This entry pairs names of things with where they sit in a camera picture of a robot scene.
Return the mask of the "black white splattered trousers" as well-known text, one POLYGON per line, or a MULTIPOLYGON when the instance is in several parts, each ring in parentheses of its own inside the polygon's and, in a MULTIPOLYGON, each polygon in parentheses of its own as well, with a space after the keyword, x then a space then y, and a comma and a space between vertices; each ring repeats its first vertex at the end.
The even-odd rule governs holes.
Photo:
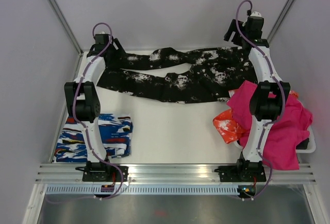
POLYGON ((112 57, 107 63, 98 87, 161 102, 227 101, 229 91, 244 81, 257 83, 254 67, 240 47, 187 52, 167 47, 150 55, 112 57))

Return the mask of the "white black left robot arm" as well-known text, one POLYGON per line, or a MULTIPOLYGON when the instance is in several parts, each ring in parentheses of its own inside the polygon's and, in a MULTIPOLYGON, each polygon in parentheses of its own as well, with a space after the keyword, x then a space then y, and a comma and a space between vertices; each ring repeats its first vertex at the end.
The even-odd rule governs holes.
POLYGON ((78 124, 86 145, 87 162, 83 168, 82 180, 123 183, 127 168, 110 163, 98 126, 101 103, 96 85, 106 67, 104 53, 112 44, 112 36, 99 33, 93 37, 95 44, 91 47, 81 75, 64 85, 67 110, 78 124))

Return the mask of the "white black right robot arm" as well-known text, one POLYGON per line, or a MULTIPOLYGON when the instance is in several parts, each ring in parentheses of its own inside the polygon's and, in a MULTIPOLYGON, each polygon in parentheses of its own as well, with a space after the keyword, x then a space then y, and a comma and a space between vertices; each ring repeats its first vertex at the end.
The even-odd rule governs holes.
POLYGON ((248 10, 242 22, 233 19, 225 41, 241 46, 251 61, 257 87, 249 103, 252 126, 247 143, 234 165, 216 169, 221 182, 265 182, 263 150, 272 126, 284 115, 290 84, 277 74, 270 57, 269 43, 262 38, 264 19, 257 11, 248 10))

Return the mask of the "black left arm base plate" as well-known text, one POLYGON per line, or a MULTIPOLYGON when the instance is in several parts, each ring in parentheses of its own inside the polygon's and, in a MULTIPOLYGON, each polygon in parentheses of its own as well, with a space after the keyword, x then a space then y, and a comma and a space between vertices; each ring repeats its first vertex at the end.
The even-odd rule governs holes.
POLYGON ((75 167, 76 171, 81 171, 83 182, 124 182, 127 181, 128 167, 110 166, 104 163, 87 163, 85 166, 75 167))

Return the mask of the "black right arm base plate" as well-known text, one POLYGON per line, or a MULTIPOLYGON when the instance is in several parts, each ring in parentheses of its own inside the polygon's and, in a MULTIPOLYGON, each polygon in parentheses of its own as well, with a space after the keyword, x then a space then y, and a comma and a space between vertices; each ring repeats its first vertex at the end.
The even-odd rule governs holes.
POLYGON ((259 168, 238 168, 237 166, 219 166, 215 169, 221 182, 266 182, 263 166, 259 168))

